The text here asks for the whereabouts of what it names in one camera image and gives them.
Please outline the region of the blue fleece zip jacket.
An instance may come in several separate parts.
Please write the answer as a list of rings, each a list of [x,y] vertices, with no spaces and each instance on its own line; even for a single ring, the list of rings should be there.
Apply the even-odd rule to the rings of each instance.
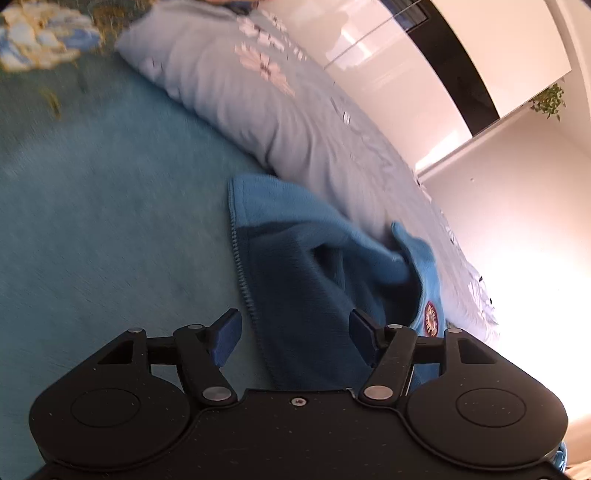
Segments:
[[[446,323],[431,247],[400,223],[384,246],[313,193],[270,175],[228,185],[238,282],[280,390],[360,388],[370,367],[349,314],[441,337]]]

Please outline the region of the teal floral bed sheet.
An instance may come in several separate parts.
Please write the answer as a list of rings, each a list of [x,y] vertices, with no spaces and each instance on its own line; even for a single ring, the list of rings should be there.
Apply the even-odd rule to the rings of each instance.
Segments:
[[[102,45],[1,76],[1,475],[42,466],[35,398],[130,328],[242,309],[228,183],[259,163],[114,51],[145,1],[76,1]]]

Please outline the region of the white glossy wardrobe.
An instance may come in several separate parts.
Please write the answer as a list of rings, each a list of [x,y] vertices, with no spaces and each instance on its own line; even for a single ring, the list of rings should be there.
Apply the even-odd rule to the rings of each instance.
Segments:
[[[266,1],[424,171],[571,69],[543,1]]]

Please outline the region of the grey floral quilt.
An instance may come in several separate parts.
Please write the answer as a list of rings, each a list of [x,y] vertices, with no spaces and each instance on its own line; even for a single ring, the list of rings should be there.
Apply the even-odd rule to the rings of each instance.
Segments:
[[[393,223],[427,241],[446,320],[482,340],[493,307],[440,208],[375,123],[273,14],[160,1],[115,44],[120,56],[280,179],[387,242]]]

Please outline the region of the green hanging plant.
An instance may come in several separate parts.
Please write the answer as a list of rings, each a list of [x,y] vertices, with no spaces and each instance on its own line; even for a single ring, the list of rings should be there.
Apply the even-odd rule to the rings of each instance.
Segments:
[[[530,109],[543,114],[547,119],[561,121],[561,112],[566,107],[564,94],[564,89],[554,83],[529,101]]]

